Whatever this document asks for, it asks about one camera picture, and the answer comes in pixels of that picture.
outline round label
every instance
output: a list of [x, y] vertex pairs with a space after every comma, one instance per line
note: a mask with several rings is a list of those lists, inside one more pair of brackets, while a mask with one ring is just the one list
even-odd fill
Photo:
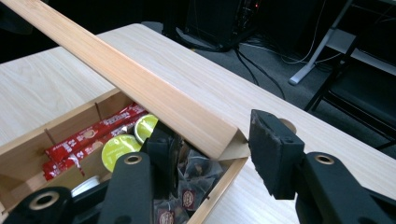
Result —
[[113, 172], [117, 159], [129, 152], [137, 152], [141, 148], [133, 135], [121, 134], [106, 142], [102, 150], [102, 162], [108, 171]]
[[143, 116], [137, 121], [134, 126], [134, 135], [140, 144], [143, 144], [151, 136], [157, 122], [157, 117], [151, 114]]

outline wooden board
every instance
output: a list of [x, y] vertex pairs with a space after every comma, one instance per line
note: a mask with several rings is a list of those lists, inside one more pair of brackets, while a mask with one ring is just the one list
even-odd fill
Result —
[[[2, 223], [1, 218], [6, 218], [7, 212], [15, 207], [20, 200], [38, 189], [51, 186], [64, 186], [73, 189], [94, 175], [99, 175], [102, 181], [109, 179], [111, 173], [102, 164], [101, 148], [99, 148], [80, 162], [80, 167], [84, 175], [77, 166], [73, 166], [47, 182], [41, 171], [42, 163], [48, 160], [43, 152], [47, 146], [44, 146], [43, 143], [51, 145], [49, 139], [52, 132], [50, 130], [64, 130], [66, 133], [75, 133], [79, 131], [79, 129], [76, 129], [77, 126], [73, 127], [68, 125], [68, 123], [70, 123], [69, 120], [84, 120], [91, 117], [92, 105], [98, 105], [96, 107], [98, 111], [94, 111], [94, 114], [104, 115], [110, 113], [110, 111], [114, 113], [124, 108], [126, 104], [129, 103], [131, 103], [131, 101], [127, 100], [127, 97], [119, 90], [108, 92], [92, 102], [82, 105], [52, 121], [48, 124], [52, 127], [48, 129], [48, 131], [45, 131], [48, 128], [48, 126], [45, 125], [26, 134], [26, 136], [31, 136], [30, 139], [25, 139], [24, 137], [26, 136], [24, 136], [0, 147], [0, 151], [12, 154], [11, 156], [8, 156], [8, 153], [0, 154], [0, 212], [4, 213], [4, 215], [0, 217], [0, 223]], [[222, 162], [224, 167], [227, 168], [224, 176], [219, 180], [219, 183], [213, 188], [211, 193], [204, 200], [202, 206], [197, 210], [197, 216], [191, 218], [191, 223], [203, 222], [206, 219], [211, 209], [231, 185], [247, 159], [248, 158], [241, 158]], [[22, 165], [24, 162], [32, 163], [32, 165]]]
[[[297, 135], [305, 141], [305, 152], [323, 151], [336, 156], [364, 187], [396, 199], [396, 181], [389, 178], [396, 170], [394, 159], [223, 67], [183, 49], [177, 43], [143, 25], [132, 24], [101, 34], [99, 37], [218, 117], [230, 121], [244, 136], [248, 136], [251, 109], [264, 110], [279, 118], [290, 120], [297, 129]], [[92, 95], [98, 96], [112, 89], [111, 85], [103, 82], [100, 76], [62, 48], [51, 49], [0, 66], [1, 87], [2, 90], [7, 89], [2, 91], [4, 95], [0, 94], [3, 105], [9, 106], [6, 107], [7, 110], [12, 108], [13, 111], [24, 112], [21, 113], [23, 116], [14, 117], [3, 107], [0, 108], [0, 122], [3, 127], [7, 127], [6, 132], [1, 131], [0, 134], [2, 143], [8, 142], [10, 137], [26, 133], [25, 127], [30, 127], [31, 123], [42, 125], [69, 111], [70, 104], [80, 105], [81, 99], [90, 101]], [[39, 83], [31, 78], [35, 74], [29, 69], [39, 72]], [[46, 99], [43, 94], [46, 91], [42, 90], [42, 86], [51, 88], [51, 83], [62, 82], [66, 78], [69, 83], [63, 87], [67, 89], [54, 90], [56, 98], [42, 104]], [[91, 80], [90, 84], [93, 86], [99, 84], [103, 88], [89, 89], [89, 86], [86, 86], [86, 89], [82, 89], [81, 82], [85, 85], [87, 80]], [[38, 99], [40, 104], [29, 104], [26, 109], [24, 106], [28, 104], [23, 105], [23, 99]], [[56, 110], [50, 111], [46, 108], [49, 105], [67, 106], [58, 106]], [[268, 194], [251, 160], [247, 160], [230, 189], [211, 210], [207, 223], [298, 223], [294, 203], [295, 201], [275, 201]]]
[[43, 2], [1, 2], [151, 111], [194, 146], [209, 148], [203, 151], [208, 157], [219, 159], [232, 141], [232, 150], [222, 159], [249, 155], [247, 148], [243, 147], [247, 140], [235, 126]]

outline desk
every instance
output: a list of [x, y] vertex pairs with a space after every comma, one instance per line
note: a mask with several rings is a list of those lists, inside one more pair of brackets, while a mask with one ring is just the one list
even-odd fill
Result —
[[[305, 152], [338, 157], [366, 188], [396, 199], [396, 161], [141, 24], [101, 39], [248, 136], [250, 110], [290, 120]], [[0, 64], [0, 146], [114, 87], [62, 48]], [[298, 223], [294, 201], [268, 194], [250, 160], [206, 223]]]
[[[378, 0], [378, 1], [396, 6], [396, 0]], [[341, 9], [337, 18], [332, 23], [332, 26], [327, 31], [326, 35], [323, 36], [323, 39], [320, 41], [318, 47], [316, 48], [312, 57], [309, 59], [308, 63], [303, 68], [301, 68], [294, 76], [292, 76], [289, 79], [289, 84], [297, 85], [305, 76], [308, 75], [308, 73], [315, 67], [315, 61], [317, 60], [319, 54], [323, 51], [323, 49], [326, 46], [328, 46], [332, 49], [338, 50], [341, 53], [345, 53], [347, 51], [347, 48], [350, 46], [350, 44], [352, 43], [355, 36], [347, 34], [343, 31], [337, 30], [337, 26], [338, 26], [340, 20], [346, 14], [347, 10], [349, 9], [349, 7], [351, 6], [352, 3], [353, 3], [353, 0], [346, 1], [346, 4]], [[372, 66], [379, 67], [379, 68], [381, 68], [387, 72], [390, 72], [396, 76], [396, 68], [392, 65], [383, 63], [373, 57], [370, 57], [370, 56], [368, 56], [364, 53], [358, 52], [356, 50], [352, 54], [352, 57], [354, 57], [358, 60], [361, 60], [365, 63], [368, 63]]]

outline red packet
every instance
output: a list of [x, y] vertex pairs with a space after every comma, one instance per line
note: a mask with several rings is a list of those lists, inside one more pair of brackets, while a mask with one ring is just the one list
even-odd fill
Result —
[[140, 105], [129, 105], [113, 116], [103, 119], [93, 124], [91, 127], [70, 136], [54, 147], [48, 148], [45, 152], [52, 161], [59, 163], [71, 152], [95, 142], [96, 139], [111, 132], [128, 119], [134, 118], [142, 113], [147, 113], [147, 111]]
[[130, 118], [125, 124], [121, 125], [120, 127], [116, 128], [115, 130], [106, 134], [105, 136], [96, 139], [95, 142], [87, 145], [83, 149], [76, 150], [70, 153], [65, 159], [62, 159], [59, 162], [48, 161], [44, 163], [43, 164], [44, 177], [46, 177], [47, 180], [51, 180], [53, 177], [59, 175], [61, 172], [69, 169], [74, 165], [80, 168], [79, 162], [82, 159], [86, 158], [88, 155], [93, 153], [97, 148], [104, 146], [105, 143], [111, 138], [122, 133], [128, 133], [134, 127], [137, 120], [140, 119], [142, 116], [146, 115], [147, 113], [148, 112], [143, 112], [138, 116], [134, 116], [133, 118]]

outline light wood surface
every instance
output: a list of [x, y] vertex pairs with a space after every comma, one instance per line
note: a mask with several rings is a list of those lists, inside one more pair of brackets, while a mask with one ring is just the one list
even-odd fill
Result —
[[[305, 141], [305, 152], [336, 156], [364, 187], [396, 199], [395, 160], [143, 25], [129, 25], [99, 37], [229, 121], [245, 137], [253, 108], [291, 121]], [[0, 64], [0, 145], [113, 88], [61, 48]], [[206, 222], [297, 223], [298, 219], [294, 201], [271, 198], [248, 160]]]
[[[177, 86], [113, 49], [40, 0], [2, 2], [183, 135], [191, 144], [198, 148], [209, 148], [203, 149], [208, 157], [223, 158], [222, 152], [235, 138], [243, 140], [239, 141], [240, 146], [246, 144], [246, 139], [231, 123], [214, 115]], [[235, 147], [238, 146], [237, 142], [233, 141], [232, 150], [223, 159], [249, 155], [246, 147]]]

